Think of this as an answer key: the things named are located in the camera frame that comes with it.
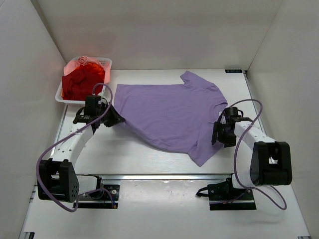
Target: purple cloth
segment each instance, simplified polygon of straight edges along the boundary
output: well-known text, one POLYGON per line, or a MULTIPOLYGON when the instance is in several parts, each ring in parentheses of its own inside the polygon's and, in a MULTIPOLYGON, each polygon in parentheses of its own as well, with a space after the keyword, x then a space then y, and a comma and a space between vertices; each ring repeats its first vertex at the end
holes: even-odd
POLYGON ((202 166, 222 146, 211 145, 214 122, 227 101, 217 86, 186 71, 182 85, 118 85, 115 109, 121 124, 153 146, 188 153, 202 166))

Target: laundry basket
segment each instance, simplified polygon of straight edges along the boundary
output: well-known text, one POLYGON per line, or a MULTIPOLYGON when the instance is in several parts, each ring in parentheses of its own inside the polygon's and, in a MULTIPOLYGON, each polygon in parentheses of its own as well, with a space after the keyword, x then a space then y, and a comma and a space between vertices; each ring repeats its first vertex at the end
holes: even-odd
MULTIPOLYGON (((107 62, 110 64, 110 68, 112 66, 112 60, 109 58, 103 58, 103 57, 95 57, 96 59, 101 62, 102 65, 105 65, 107 62)), ((99 93, 99 95, 104 95, 105 93, 105 86, 103 86, 102 91, 99 93)), ((58 102, 63 102, 66 104, 78 104, 78 105, 85 105, 85 101, 69 101, 69 100, 64 100, 62 97, 62 81, 60 82, 59 88, 55 94, 55 100, 58 102)))

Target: folded fabric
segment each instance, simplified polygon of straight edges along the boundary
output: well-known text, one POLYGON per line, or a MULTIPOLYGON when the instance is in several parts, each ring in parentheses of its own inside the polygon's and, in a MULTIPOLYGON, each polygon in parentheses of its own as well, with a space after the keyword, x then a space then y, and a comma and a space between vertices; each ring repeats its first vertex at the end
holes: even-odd
POLYGON ((188 153, 202 166, 223 144, 211 145, 214 122, 227 101, 219 88, 186 71, 182 85, 118 85, 115 109, 121 125, 153 146, 188 153))
POLYGON ((71 60, 69 63, 64 67, 64 75, 67 76, 72 71, 77 69, 80 65, 87 65, 89 63, 95 63, 99 67, 101 67, 104 70, 104 83, 107 84, 111 81, 111 67, 110 63, 106 62, 103 66, 101 62, 94 58, 94 57, 88 57, 88 56, 81 56, 77 60, 71 60))
MULTIPOLYGON (((84 101, 86 96, 92 94, 93 87, 102 82, 103 78, 99 74, 86 70, 85 66, 80 66, 67 76, 62 76, 63 99, 84 101)), ((98 86, 95 94, 100 93, 102 88, 103 86, 98 86)))

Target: white floor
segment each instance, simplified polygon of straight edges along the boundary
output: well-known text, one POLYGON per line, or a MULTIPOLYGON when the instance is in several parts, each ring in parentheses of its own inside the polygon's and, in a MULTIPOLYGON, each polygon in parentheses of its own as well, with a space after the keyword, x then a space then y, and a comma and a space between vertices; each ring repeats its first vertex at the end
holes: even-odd
MULTIPOLYGON (((225 74, 224 70, 192 70, 214 82, 228 103, 250 98, 242 74, 225 74)), ((184 70, 112 71, 110 84, 182 84, 184 70)), ((245 116, 254 118, 252 103, 240 106, 245 116)), ((71 127, 77 108, 69 107, 61 136, 71 127)), ((239 169, 248 167, 251 151, 243 145, 239 154, 239 169)), ((92 174, 222 174, 232 173, 233 148, 222 149, 202 167, 186 154, 156 150, 133 134, 106 128, 103 125, 82 151, 75 170, 92 174)), ((35 232, 35 239, 297 239, 308 236, 304 219, 291 186, 278 187, 288 203, 288 209, 277 209, 268 199, 254 192, 255 211, 209 211, 207 198, 196 198, 204 180, 122 180, 117 210, 79 209, 68 213, 51 201, 37 197, 31 203, 25 232, 35 232)), ((275 200, 280 198, 265 189, 275 200)))

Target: white wall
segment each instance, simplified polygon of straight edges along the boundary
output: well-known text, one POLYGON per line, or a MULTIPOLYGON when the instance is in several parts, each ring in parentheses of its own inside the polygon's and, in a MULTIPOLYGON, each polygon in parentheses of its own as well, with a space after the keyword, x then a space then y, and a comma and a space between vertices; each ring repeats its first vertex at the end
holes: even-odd
POLYGON ((109 57, 117 70, 247 70, 282 2, 32 1, 66 61, 109 57))
POLYGON ((65 62, 28 0, 0 0, 0 238, 18 238, 35 163, 55 137, 65 62))
POLYGON ((319 1, 284 0, 248 70, 267 133, 291 146, 293 188, 319 238, 319 1))

